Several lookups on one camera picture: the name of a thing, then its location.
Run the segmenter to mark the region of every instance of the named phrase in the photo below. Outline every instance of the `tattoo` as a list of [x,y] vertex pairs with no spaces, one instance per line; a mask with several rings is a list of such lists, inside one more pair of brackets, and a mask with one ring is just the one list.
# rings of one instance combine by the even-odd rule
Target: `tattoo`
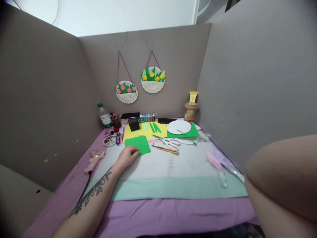
[[112,173],[110,171],[111,169],[112,169],[112,166],[110,167],[110,169],[107,170],[107,172],[104,174],[104,176],[102,176],[101,179],[95,184],[95,186],[92,187],[91,190],[79,201],[79,203],[75,206],[75,208],[69,214],[68,219],[74,214],[77,215],[79,213],[79,211],[82,210],[82,205],[84,202],[85,202],[85,207],[86,207],[87,204],[89,203],[90,197],[93,197],[95,195],[95,192],[96,192],[96,196],[98,196],[98,194],[102,192],[101,185],[104,185],[105,182],[108,181],[108,179],[109,179],[108,176]]

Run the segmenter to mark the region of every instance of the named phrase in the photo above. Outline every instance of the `white scissors handle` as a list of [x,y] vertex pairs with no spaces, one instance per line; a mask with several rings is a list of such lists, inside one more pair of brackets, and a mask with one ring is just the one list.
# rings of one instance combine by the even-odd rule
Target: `white scissors handle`
[[181,145],[181,142],[177,139],[161,138],[161,141],[163,141],[167,147],[172,150],[178,150],[178,145]]

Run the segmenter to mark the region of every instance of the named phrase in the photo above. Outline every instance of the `pink string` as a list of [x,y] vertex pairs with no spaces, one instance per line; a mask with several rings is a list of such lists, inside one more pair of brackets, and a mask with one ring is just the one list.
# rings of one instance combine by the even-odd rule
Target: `pink string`
[[125,69],[126,69],[128,75],[129,75],[129,77],[130,77],[131,83],[133,83],[133,82],[132,82],[132,79],[131,79],[131,76],[130,76],[130,74],[129,74],[129,71],[128,71],[126,65],[125,65],[125,62],[124,62],[124,60],[123,60],[123,58],[122,58],[122,55],[121,55],[120,51],[118,51],[118,77],[117,77],[118,83],[119,83],[119,56],[121,56],[121,59],[122,59],[123,64],[124,64],[124,66],[125,66]]
[[149,57],[149,60],[148,60],[148,63],[146,64],[146,67],[145,67],[145,68],[147,68],[147,67],[148,67],[148,65],[149,65],[149,61],[150,61],[150,58],[151,58],[151,54],[153,54],[154,59],[155,59],[156,63],[158,64],[158,61],[157,61],[157,60],[156,60],[156,58],[155,58],[154,52],[153,52],[153,51],[151,51],[151,53],[150,53],[150,57]]

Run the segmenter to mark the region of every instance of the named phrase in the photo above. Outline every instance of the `small brown ball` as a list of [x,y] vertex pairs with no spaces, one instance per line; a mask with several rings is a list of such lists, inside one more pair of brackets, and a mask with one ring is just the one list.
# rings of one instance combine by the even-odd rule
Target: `small brown ball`
[[120,128],[121,127],[121,122],[118,121],[118,120],[114,120],[112,122],[112,125],[113,125],[114,128]]

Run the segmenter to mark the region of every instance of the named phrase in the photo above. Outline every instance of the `phone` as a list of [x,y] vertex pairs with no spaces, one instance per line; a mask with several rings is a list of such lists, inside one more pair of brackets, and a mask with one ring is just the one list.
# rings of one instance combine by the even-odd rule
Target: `phone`
[[128,118],[134,118],[134,117],[140,117],[140,113],[139,112],[125,113],[125,114],[122,114],[121,119],[128,119]]
[[158,119],[158,123],[162,123],[162,124],[169,124],[172,121],[176,121],[176,119],[172,119],[172,118],[159,118]]

